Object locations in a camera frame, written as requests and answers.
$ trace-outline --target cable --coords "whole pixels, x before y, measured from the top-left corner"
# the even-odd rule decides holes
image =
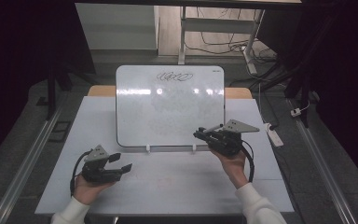
[[[251,151],[252,151],[252,159],[254,159],[254,158],[255,158],[255,154],[254,154],[254,152],[253,152],[253,149],[252,149],[251,145],[249,145],[249,143],[247,143],[246,141],[243,141],[243,140],[242,140],[242,142],[245,143],[246,145],[248,145],[248,147],[251,149]]]
[[[262,80],[262,81],[271,81],[271,80],[269,80],[269,79],[264,79],[264,78],[261,78],[261,77],[255,77],[255,76],[253,76],[253,75],[251,74],[251,72],[249,71],[248,66],[246,66],[246,71],[248,72],[249,77],[252,77],[252,78],[258,79],[258,80]]]
[[[75,177],[76,175],[76,170],[77,170],[77,166],[79,165],[79,163],[81,162],[81,160],[83,159],[83,157],[89,155],[91,153],[92,150],[83,153],[79,159],[76,162],[75,168],[74,168],[74,172],[72,173],[72,179],[71,179],[71,183],[70,183],[70,190],[71,190],[71,197],[74,196],[74,192],[75,192]]]
[[[262,57],[262,56],[261,56],[261,53],[264,52],[264,51],[267,51],[267,50],[272,50],[272,49],[268,48],[268,49],[262,49],[262,50],[260,50],[260,51],[258,52],[258,58],[260,58],[260,59],[275,59],[275,60],[276,60],[276,57],[277,57],[277,54],[276,54],[276,53],[274,53],[274,56],[273,56],[273,57]]]
[[[186,42],[185,42],[185,46],[186,46],[186,48],[188,48],[188,49],[200,50],[200,51],[204,51],[204,52],[212,53],[212,54],[225,54],[225,53],[230,53],[230,52],[233,51],[233,50],[228,50],[228,51],[222,51],[222,52],[213,52],[213,51],[209,51],[209,50],[206,50],[206,49],[191,48],[191,47],[189,47],[189,46],[187,45]]]
[[[199,7],[197,7],[197,18],[200,17],[200,13],[202,14],[202,18],[205,18],[205,15],[203,14],[203,12],[201,11],[201,9]],[[240,15],[241,15],[241,9],[240,9],[240,12],[238,14],[238,18],[237,20],[240,18]],[[204,44],[206,45],[228,45],[228,47],[230,48],[230,44],[239,44],[239,43],[243,43],[243,42],[247,42],[248,40],[243,40],[243,41],[235,41],[235,42],[232,42],[232,39],[234,37],[235,34],[233,34],[229,40],[229,42],[226,42],[226,43],[208,43],[205,41],[205,38],[203,36],[203,32],[200,32],[201,33],[201,38],[202,38],[202,41],[204,42]]]
[[[253,60],[255,60],[255,61],[257,61],[258,63],[273,63],[273,62],[276,62],[277,60],[276,60],[276,58],[272,58],[272,57],[260,57],[260,56],[256,56],[255,55],[255,50],[254,49],[252,49],[251,50],[251,52],[253,53]]]
[[[303,110],[307,109],[308,107],[310,107],[310,101],[308,101],[308,105],[306,107],[300,109],[300,111],[303,111]]]
[[[223,15],[219,16],[217,19],[220,19],[220,18],[226,16],[229,9],[231,9],[231,12],[232,12],[232,8],[225,8],[225,9],[223,9],[223,11],[221,12]]]
[[[254,20],[255,20],[255,13],[256,13],[256,11],[257,11],[257,9],[255,9],[255,11],[254,11]]]
[[[253,177],[255,175],[254,152],[253,152],[251,145],[249,145],[247,142],[245,142],[243,140],[241,140],[241,141],[246,143],[246,145],[248,145],[248,147],[252,150],[252,156],[251,156],[249,154],[249,152],[246,150],[246,148],[241,144],[241,151],[245,154],[246,158],[248,158],[248,161],[249,161],[249,167],[251,169],[250,174],[249,174],[249,182],[252,182]]]
[[[270,75],[273,73],[273,71],[275,71],[275,70],[278,68],[277,66],[279,66],[279,63],[275,63],[274,65],[272,65],[272,66],[270,67],[270,69],[269,69],[266,73],[264,73],[263,75],[261,75],[260,77],[268,77],[268,76],[270,76]],[[272,77],[271,79],[260,78],[260,79],[258,79],[256,82],[254,82],[252,85],[249,86],[249,90],[252,91],[253,88],[255,87],[255,85],[258,84],[258,83],[260,83],[260,81],[271,81],[271,80],[273,80],[274,78],[277,78],[277,77],[280,77],[280,76],[284,76],[284,72],[283,72],[283,71],[280,71],[277,75],[275,75],[275,77]]]
[[[320,30],[320,27],[323,25],[323,22],[324,21],[320,21],[319,23],[317,23],[315,25],[314,29],[310,32],[310,35],[308,35],[308,37],[297,48],[291,50],[291,52],[289,52],[284,57],[281,56],[280,61],[284,62],[284,61],[286,61],[292,57],[295,57],[295,56],[303,57],[302,55],[299,55],[299,54],[305,50],[305,47],[307,46],[307,44],[312,40],[312,38],[314,38],[316,36],[317,32]]]
[[[234,80],[234,81],[232,81],[232,82],[230,82],[229,84],[228,84],[228,86],[229,87],[232,87],[232,84],[234,84],[234,83],[237,83],[237,82],[246,82],[246,81],[251,81],[251,80],[255,80],[254,78],[246,78],[246,79],[236,79],[236,80]]]

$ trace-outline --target floor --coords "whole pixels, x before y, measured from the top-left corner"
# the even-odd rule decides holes
[[[190,42],[190,40],[188,44],[198,45],[196,42]],[[168,52],[166,55],[156,56],[147,53],[130,52],[120,52],[119,54],[94,52],[93,60],[97,75],[90,75],[90,77],[100,84],[112,85],[116,83],[115,71],[122,64],[177,64],[177,57],[169,56],[170,53]],[[250,77],[247,74],[243,58],[236,57],[235,55],[228,57],[210,57],[207,55],[196,57],[192,55],[192,57],[186,58],[186,64],[213,64],[222,66],[225,70],[226,86],[249,87],[256,81],[254,77]],[[263,74],[272,66],[272,63],[256,63],[255,66],[259,74]],[[77,76],[71,75],[70,78],[74,86],[71,91],[67,92],[68,99],[58,118],[59,122],[68,121],[71,123],[74,121],[82,98],[87,95],[91,86],[88,82]],[[284,142],[283,147],[273,148],[273,150],[281,166],[281,172],[286,180],[286,186],[296,211],[291,214],[283,214],[283,216],[287,223],[342,223],[330,194],[326,190],[320,173],[310,155],[310,151],[297,128],[296,120],[290,116],[291,107],[282,93],[286,84],[283,82],[281,85],[261,94],[258,93],[257,88],[253,92],[264,120],[270,123],[279,123],[276,131]],[[57,93],[59,97],[63,95],[60,89],[57,89]],[[30,89],[27,106],[24,107],[12,131],[0,146],[0,201],[13,176],[17,173],[22,160],[36,139],[37,133],[45,122],[48,111],[46,106],[37,105],[40,97],[47,97],[46,81],[38,83]],[[292,103],[297,104],[297,99],[292,99]],[[317,101],[312,100],[309,109],[310,131],[322,151],[334,178],[342,189],[354,216],[358,220],[358,169],[345,152],[345,149],[342,148],[318,118],[318,114],[315,111],[316,105]],[[48,217],[37,216],[34,214],[34,210],[48,183],[55,162],[60,156],[64,142],[59,140],[64,137],[63,133],[51,133],[49,135],[49,141],[47,141],[31,175],[27,179],[20,198],[16,201],[7,219],[7,223],[49,223]],[[91,217],[90,219],[92,223],[112,223],[111,217]],[[167,219],[138,217],[130,219],[120,218],[119,222],[241,223],[241,218],[177,217]]]

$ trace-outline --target black cable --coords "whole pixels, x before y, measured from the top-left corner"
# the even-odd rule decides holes
[[[252,149],[251,145],[249,145],[249,143],[247,143],[246,141],[242,140],[242,142],[245,143],[246,145],[248,145],[248,147],[251,149],[251,151],[252,151],[252,159],[254,159],[255,155],[254,155],[254,152],[253,152],[253,149]]]
[[[206,49],[197,49],[197,48],[191,48],[187,45],[187,43],[185,42],[185,46],[186,48],[188,49],[194,49],[194,50],[200,50],[200,51],[204,51],[204,52],[207,52],[207,53],[212,53],[212,54],[225,54],[225,53],[231,53],[233,52],[232,49],[228,50],[228,51],[222,51],[222,52],[213,52],[213,51],[209,51],[209,50],[206,50]]]
[[[236,79],[236,80],[230,82],[230,83],[228,84],[228,86],[231,87],[232,84],[234,84],[234,83],[237,83],[237,82],[247,82],[247,81],[252,81],[252,80],[255,80],[255,78],[254,78],[254,77],[249,77],[249,78],[246,78],[246,79]]]
[[[255,175],[255,163],[254,163],[254,151],[251,147],[251,145],[249,145],[249,143],[247,143],[246,141],[241,140],[243,143],[245,143],[246,145],[248,145],[248,147],[251,149],[252,151],[252,156],[249,154],[248,150],[246,150],[246,147],[244,147],[243,145],[241,145],[241,151],[245,154],[246,158],[248,158],[249,161],[249,167],[251,168],[250,174],[249,174],[249,182],[253,181],[254,175]]]
[[[231,9],[231,12],[232,12],[232,8],[225,8],[225,9],[223,9],[222,12],[220,12],[222,15],[220,15],[217,19],[220,19],[220,18],[226,16],[229,9]]]
[[[246,45],[245,44],[236,44],[236,45],[229,46],[229,48],[233,52],[243,52],[242,47],[246,47]]]
[[[276,57],[261,57],[261,53],[264,52],[264,51],[267,51],[269,49],[262,49],[258,52],[258,56],[255,55],[255,51],[252,49],[252,53],[254,54],[254,59],[260,63],[260,61],[258,60],[261,60],[263,61],[263,63],[270,63],[270,62],[277,62],[277,59]]]
[[[260,76],[260,78],[254,82],[252,85],[249,86],[249,90],[253,90],[253,88],[259,84],[261,81],[271,81],[271,79],[267,79],[268,76],[270,76],[277,68],[279,68],[281,64],[279,62],[276,62],[274,65],[270,67],[270,69],[265,72],[263,75]],[[282,76],[283,71],[281,71],[276,77]]]
[[[205,15],[203,14],[203,12],[200,10],[199,7],[197,7],[197,18],[200,17],[199,12],[202,14],[202,18],[205,18]],[[239,14],[238,14],[237,20],[240,19],[240,15],[241,15],[241,9],[240,9],[240,12],[239,12]],[[234,37],[234,35],[235,35],[235,34],[233,34],[233,35],[231,36],[229,42],[227,42],[227,43],[208,43],[208,42],[205,41],[205,38],[204,38],[204,36],[203,36],[203,32],[200,32],[200,33],[201,33],[202,41],[203,41],[204,44],[206,44],[206,45],[228,45],[228,47],[229,47],[230,44],[239,44],[239,43],[247,42],[247,41],[248,41],[248,40],[243,40],[243,41],[235,41],[235,42],[232,42],[232,39],[233,39],[233,37]]]
[[[255,50],[254,49],[251,49],[251,53],[253,53],[253,56],[252,56],[252,59],[257,61],[258,63],[273,63],[273,62],[276,62],[277,59],[276,58],[260,58],[260,57],[257,57],[255,55]]]
[[[83,157],[89,155],[91,153],[92,150],[83,153],[79,159],[76,162],[75,168],[74,168],[74,172],[72,173],[72,179],[71,179],[71,183],[70,183],[70,190],[71,190],[71,197],[74,196],[74,192],[75,192],[75,177],[76,177],[76,170],[77,170],[77,166],[79,165],[79,163],[81,162],[81,160],[83,159]]]
[[[306,51],[306,46],[310,45],[310,41],[318,34],[318,31],[320,30],[321,27],[324,26],[324,20],[319,21],[319,23],[317,23],[315,25],[315,27],[313,27],[313,30],[310,32],[310,34],[307,36],[307,38],[302,41],[302,43],[299,44],[299,46],[297,46],[295,49],[291,50],[287,55],[285,55],[284,57],[281,55],[279,61],[280,62],[285,62],[287,60],[295,60],[294,57],[299,58],[299,60],[295,60],[298,61],[297,62],[297,66],[294,66],[294,68],[292,68],[290,71],[288,72],[284,72],[282,73],[281,76],[276,76],[272,79],[270,79],[270,83],[267,84],[266,86],[263,87],[263,89],[269,89],[274,85],[277,85],[279,82],[282,82],[282,80],[286,80],[287,78],[291,77],[294,73],[298,72],[298,69],[300,67],[303,67],[303,61],[304,61],[304,54],[301,55],[301,53],[304,53]]]

